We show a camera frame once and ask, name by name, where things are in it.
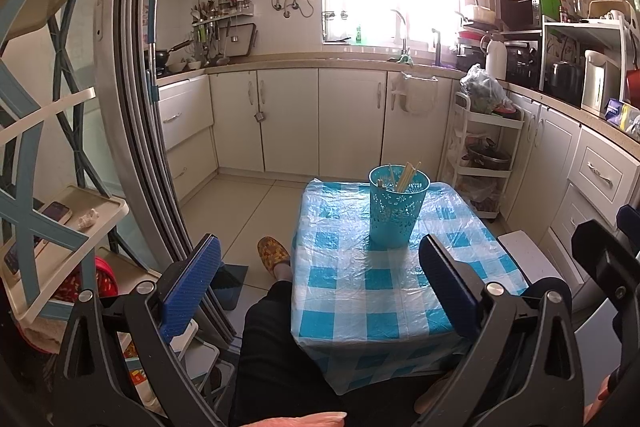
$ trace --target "hand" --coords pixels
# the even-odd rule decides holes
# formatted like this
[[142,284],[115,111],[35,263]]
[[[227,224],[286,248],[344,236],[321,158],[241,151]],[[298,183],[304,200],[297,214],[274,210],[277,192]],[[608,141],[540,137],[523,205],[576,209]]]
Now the hand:
[[345,412],[320,412],[302,418],[269,418],[244,427],[344,427]]
[[598,397],[596,400],[587,407],[584,408],[584,424],[586,425],[591,418],[593,418],[596,413],[602,409],[604,402],[609,397],[609,377],[605,378],[600,384],[600,390],[598,391]]

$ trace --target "blue and white tablecloth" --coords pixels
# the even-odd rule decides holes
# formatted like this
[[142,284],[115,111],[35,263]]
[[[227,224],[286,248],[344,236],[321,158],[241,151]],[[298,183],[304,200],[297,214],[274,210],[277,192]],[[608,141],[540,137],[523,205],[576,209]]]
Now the blue and white tablecloth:
[[291,333],[338,394],[447,367],[468,342],[453,331],[418,262],[433,233],[485,281],[527,283],[482,221],[447,184],[427,191],[408,248],[369,244],[369,185],[310,182],[294,239]]

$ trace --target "clear plastic bag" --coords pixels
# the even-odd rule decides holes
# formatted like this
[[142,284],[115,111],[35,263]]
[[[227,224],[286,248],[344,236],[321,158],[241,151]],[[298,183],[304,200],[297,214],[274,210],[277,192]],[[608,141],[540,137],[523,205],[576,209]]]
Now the clear plastic bag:
[[460,80],[460,87],[471,99],[473,112],[491,114],[501,105],[513,107],[513,102],[507,98],[502,86],[480,64],[471,66],[466,76]]

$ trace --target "drawer handle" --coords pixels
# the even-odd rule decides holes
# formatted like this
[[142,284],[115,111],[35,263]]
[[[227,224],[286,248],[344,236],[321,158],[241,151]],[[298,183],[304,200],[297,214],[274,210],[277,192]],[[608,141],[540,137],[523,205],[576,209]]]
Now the drawer handle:
[[609,187],[613,187],[613,182],[609,178],[603,176],[602,173],[593,166],[593,163],[587,162],[587,166],[588,168],[591,169],[591,172],[593,172],[598,178],[600,178],[607,185],[609,185]]
[[182,171],[180,171],[179,174],[176,174],[175,176],[172,176],[172,180],[177,180],[180,176],[184,176],[184,173],[187,172],[187,167],[185,167],[184,169],[182,169]]
[[182,113],[179,112],[177,114],[174,114],[173,116],[167,118],[166,120],[162,120],[162,123],[169,123],[171,121],[174,121],[176,118],[178,118],[179,116],[182,116]]

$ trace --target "smartphone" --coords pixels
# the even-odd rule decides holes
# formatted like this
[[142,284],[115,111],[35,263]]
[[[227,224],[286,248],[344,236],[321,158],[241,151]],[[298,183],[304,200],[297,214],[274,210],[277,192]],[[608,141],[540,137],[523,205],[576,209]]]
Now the smartphone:
[[[64,225],[71,218],[71,209],[60,203],[59,201],[54,201],[47,208],[45,208],[42,213],[44,216],[49,217],[49,219],[53,219],[57,221],[61,225]],[[17,246],[15,244],[15,238],[12,239],[14,242],[9,249],[9,252],[4,256],[4,266],[9,273],[14,277],[17,277],[18,272],[20,271],[20,266],[18,265],[18,251]],[[49,241],[42,239],[37,236],[33,236],[33,254],[35,257],[42,251],[42,249],[46,246]]]

